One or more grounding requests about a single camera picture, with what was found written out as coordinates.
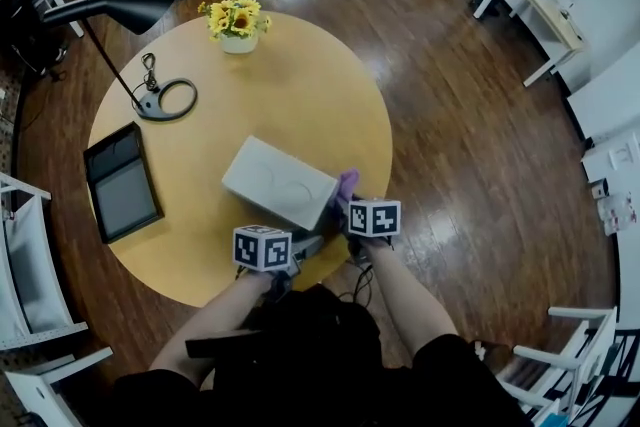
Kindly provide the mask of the person's black shirt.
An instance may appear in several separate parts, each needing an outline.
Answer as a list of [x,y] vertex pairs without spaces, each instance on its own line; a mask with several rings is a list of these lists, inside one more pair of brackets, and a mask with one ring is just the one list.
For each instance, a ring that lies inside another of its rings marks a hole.
[[201,390],[164,369],[119,378],[108,427],[533,427],[461,337],[425,344],[407,367],[382,362],[361,305],[323,286],[254,311],[275,354],[222,356]]

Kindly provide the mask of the person's right forearm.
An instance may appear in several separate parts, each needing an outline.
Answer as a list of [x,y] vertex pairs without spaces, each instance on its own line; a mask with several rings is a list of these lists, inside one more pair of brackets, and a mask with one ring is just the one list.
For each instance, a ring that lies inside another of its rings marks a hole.
[[364,239],[362,246],[396,331],[411,356],[440,336],[458,334],[441,303],[386,242]]

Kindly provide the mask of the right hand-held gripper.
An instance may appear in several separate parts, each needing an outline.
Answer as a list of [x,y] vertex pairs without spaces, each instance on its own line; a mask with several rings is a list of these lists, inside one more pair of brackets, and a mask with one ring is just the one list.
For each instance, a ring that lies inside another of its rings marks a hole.
[[397,200],[352,200],[347,231],[364,238],[389,238],[401,231],[402,205]]

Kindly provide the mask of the purple cloth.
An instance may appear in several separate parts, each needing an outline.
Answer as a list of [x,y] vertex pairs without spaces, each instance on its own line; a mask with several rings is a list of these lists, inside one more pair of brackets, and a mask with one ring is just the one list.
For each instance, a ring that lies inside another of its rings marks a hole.
[[356,168],[348,169],[340,174],[335,190],[333,191],[327,207],[332,214],[342,214],[353,199],[356,186],[360,179],[360,173]]

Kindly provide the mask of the black desk lamp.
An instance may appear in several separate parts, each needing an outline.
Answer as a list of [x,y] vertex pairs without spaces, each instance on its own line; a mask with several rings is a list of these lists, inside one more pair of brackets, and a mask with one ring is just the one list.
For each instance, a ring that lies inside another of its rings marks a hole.
[[[46,27],[57,27],[70,22],[80,22],[86,34],[94,43],[104,62],[114,75],[116,81],[129,96],[132,108],[136,114],[147,121],[170,122],[178,120],[193,110],[198,100],[198,91],[192,81],[185,78],[169,80],[162,84],[153,82],[147,87],[147,92],[138,98],[127,85],[118,69],[107,55],[99,42],[88,19],[94,16],[106,15],[128,31],[142,35],[158,22],[175,0],[75,0],[64,5],[47,10],[42,16],[42,23]],[[170,113],[162,107],[162,100],[168,91],[184,84],[191,88],[190,104],[180,111]]]

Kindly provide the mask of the white red-print packets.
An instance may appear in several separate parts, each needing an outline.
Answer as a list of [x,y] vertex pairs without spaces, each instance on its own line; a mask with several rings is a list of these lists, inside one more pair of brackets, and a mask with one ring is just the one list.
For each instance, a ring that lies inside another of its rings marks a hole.
[[616,193],[596,203],[606,236],[617,234],[637,223],[637,213],[630,193]]

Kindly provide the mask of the person's left forearm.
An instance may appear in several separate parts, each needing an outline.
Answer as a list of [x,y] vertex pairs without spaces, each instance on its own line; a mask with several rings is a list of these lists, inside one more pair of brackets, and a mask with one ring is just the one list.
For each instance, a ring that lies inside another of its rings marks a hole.
[[150,370],[169,370],[200,386],[213,370],[214,362],[190,358],[186,341],[237,330],[270,290],[272,281],[273,276],[267,273],[242,275],[177,330],[152,361]]

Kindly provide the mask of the metal carabiner keychain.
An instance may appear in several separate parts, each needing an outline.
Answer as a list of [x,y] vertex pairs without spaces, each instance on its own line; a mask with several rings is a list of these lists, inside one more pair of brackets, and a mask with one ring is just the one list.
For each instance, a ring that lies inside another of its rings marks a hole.
[[156,57],[152,52],[145,53],[141,62],[145,68],[145,74],[143,77],[142,85],[147,91],[156,92],[159,90],[158,82],[155,76]]

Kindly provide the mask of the black chest-mounted device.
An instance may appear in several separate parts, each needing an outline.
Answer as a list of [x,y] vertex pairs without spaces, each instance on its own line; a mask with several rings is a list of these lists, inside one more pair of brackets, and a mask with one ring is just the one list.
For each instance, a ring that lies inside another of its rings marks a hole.
[[185,346],[192,359],[219,358],[254,350],[264,338],[262,331],[239,329],[216,333],[208,338],[189,339]]

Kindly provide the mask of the black rectangular tray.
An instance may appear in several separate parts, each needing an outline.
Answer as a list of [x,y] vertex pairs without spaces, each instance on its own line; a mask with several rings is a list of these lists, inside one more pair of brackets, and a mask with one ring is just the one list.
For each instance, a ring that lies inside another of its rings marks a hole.
[[111,244],[164,217],[142,132],[131,122],[83,152],[87,186],[103,243]]

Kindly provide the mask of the sunflowers in white pot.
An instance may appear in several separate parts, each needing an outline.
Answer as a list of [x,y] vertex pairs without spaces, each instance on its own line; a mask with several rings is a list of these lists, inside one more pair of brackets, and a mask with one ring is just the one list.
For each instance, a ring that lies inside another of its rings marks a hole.
[[210,39],[231,55],[253,52],[271,26],[270,16],[257,0],[202,2],[197,12],[206,18]]

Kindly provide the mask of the white shelf unit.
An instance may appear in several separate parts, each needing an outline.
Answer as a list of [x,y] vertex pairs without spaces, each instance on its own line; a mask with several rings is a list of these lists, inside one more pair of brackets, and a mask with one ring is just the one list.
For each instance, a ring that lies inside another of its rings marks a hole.
[[88,329],[67,307],[48,240],[51,194],[0,172],[0,351]]
[[66,355],[40,365],[7,371],[6,378],[28,413],[46,427],[84,427],[53,385],[113,355],[110,347],[76,359]]
[[593,323],[597,324],[596,331],[586,347],[580,349],[576,355],[556,354],[521,345],[516,345],[513,349],[516,356],[546,364],[553,370],[561,370],[568,374],[571,381],[564,412],[567,423],[570,424],[578,416],[577,399],[581,387],[589,384],[593,379],[596,379],[597,383],[602,380],[606,357],[609,349],[614,345],[618,308],[590,309],[552,306],[548,308],[547,312],[549,316],[553,317],[580,320],[580,328],[583,330],[577,330],[576,334],[585,334],[588,327]]

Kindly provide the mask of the wooden desk white legs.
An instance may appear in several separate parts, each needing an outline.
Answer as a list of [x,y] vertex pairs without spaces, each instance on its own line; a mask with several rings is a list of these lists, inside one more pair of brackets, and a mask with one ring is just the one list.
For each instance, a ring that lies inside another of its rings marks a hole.
[[[473,12],[473,17],[480,20],[485,14],[492,0],[482,0]],[[580,31],[574,27],[568,14],[564,14],[556,0],[524,0],[512,10],[512,15],[518,14],[522,6],[531,7],[553,32],[564,50],[556,57],[550,57],[538,70],[523,81],[524,87],[529,87],[544,74],[556,73],[558,68],[571,60],[576,54],[585,49],[585,42]]]

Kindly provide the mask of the white rectangular box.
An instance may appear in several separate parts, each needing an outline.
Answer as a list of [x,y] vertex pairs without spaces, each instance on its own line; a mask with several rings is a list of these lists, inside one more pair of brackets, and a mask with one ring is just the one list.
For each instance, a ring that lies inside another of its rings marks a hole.
[[336,178],[250,136],[222,178],[230,192],[308,231],[336,191]]

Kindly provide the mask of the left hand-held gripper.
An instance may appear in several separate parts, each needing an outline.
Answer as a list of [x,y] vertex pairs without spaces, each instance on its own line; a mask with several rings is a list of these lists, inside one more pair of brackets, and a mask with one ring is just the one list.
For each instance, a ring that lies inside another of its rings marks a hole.
[[[299,242],[299,259],[306,260],[320,251],[324,237],[316,235]],[[232,260],[235,265],[267,274],[272,278],[268,298],[283,298],[292,287],[300,268],[294,257],[292,233],[262,225],[235,228]]]

